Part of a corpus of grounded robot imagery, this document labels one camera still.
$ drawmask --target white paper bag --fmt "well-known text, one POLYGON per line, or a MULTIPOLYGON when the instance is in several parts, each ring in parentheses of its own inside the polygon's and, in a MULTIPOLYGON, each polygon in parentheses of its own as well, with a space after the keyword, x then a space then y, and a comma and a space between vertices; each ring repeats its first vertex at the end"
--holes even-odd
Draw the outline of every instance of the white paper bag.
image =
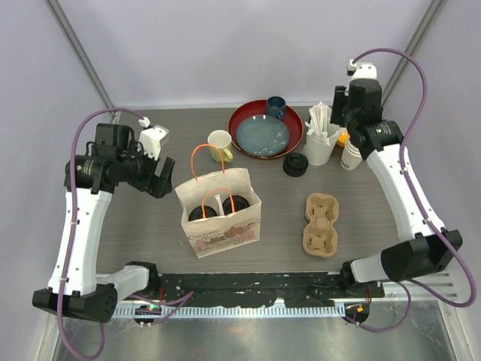
MULTIPOLYGON (((261 199, 250 185, 247 169, 226 169, 196 177, 192 166, 192 172, 194 179, 179 185, 175 192, 183 208, 180 223, 197 257, 202 258, 258 241, 261 233, 261 199), (209 192, 220 187, 229 189, 234 196, 243 196, 250 206, 227 216, 189 222, 190 212, 202 204, 209 192)), ((205 205, 211 206, 217 214, 223 214, 222 202, 228 197, 226 190, 212 192, 206 198, 205 205)))

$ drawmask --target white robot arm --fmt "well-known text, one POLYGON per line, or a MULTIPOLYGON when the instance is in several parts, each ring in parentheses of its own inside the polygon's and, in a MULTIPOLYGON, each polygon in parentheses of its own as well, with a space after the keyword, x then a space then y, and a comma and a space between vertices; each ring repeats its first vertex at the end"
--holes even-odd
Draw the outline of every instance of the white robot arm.
POLYGON ((399 244, 381 253, 343 264, 343 282, 349 284, 390 279, 402 281, 442 271, 452 258, 443 242, 424 220, 405 179, 408 171, 429 220, 457 250, 462 245, 457 230, 447 231, 436 215, 414 174, 407 150, 406 168, 399 158, 403 135, 396 122, 383 120, 382 90, 376 67, 369 62, 349 62, 348 87, 336 86, 331 122, 345 126, 354 144, 383 188, 398 228, 399 244))
MULTIPOLYGON (((139 120, 144 130, 138 141, 134 140, 134 131, 128 126, 98 124, 92 153, 75 158, 78 216, 63 295, 65 316, 107 322, 117 302, 138 291, 149 293, 159 289, 157 268, 152 263, 130 262, 112 275, 98 277, 96 274, 101 228, 118 183, 128 182, 156 198, 172 191, 174 160, 167 158, 160 176, 154 175, 162 145, 168 139, 168 130, 160 126, 152 127, 148 120, 145 122, 146 118, 139 120)), ((47 288, 35 291, 32 300, 35 307, 51 313, 56 312, 71 230, 69 177, 67 166, 66 213, 59 256, 47 288)))

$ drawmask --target white container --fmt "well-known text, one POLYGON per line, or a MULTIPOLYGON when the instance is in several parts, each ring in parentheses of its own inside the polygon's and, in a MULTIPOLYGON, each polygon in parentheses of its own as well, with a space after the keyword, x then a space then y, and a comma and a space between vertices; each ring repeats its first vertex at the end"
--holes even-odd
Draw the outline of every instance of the white container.
POLYGON ((306 156, 309 164, 326 164, 331 156, 334 146, 336 145, 339 135, 340 127, 330 123, 328 124, 329 145, 326 144, 326 141, 317 138, 314 134, 308 135, 302 153, 306 156))
POLYGON ((348 139, 344 146, 343 155, 340 158, 340 166, 347 171, 352 171, 353 169, 356 169, 361 162, 362 156, 359 153, 358 148, 354 147, 351 140, 348 139))

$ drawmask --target dark blue cup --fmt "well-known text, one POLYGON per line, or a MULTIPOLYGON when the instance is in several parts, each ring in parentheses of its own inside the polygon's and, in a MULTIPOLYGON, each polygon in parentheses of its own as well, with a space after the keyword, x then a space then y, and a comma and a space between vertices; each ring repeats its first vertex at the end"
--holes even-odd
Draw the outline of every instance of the dark blue cup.
POLYGON ((265 114, 283 120, 286 115, 286 101, 280 96, 271 96, 265 103, 265 114))

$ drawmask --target cup holder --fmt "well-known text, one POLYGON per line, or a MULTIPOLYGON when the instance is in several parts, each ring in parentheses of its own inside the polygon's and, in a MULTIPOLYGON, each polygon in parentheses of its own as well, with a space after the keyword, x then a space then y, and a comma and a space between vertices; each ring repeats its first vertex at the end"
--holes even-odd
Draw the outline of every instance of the cup holder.
POLYGON ((337 252, 337 233, 333 227, 339 216, 339 203, 329 194, 313 193, 307 198, 302 247, 306 253, 318 257, 331 257, 337 252))

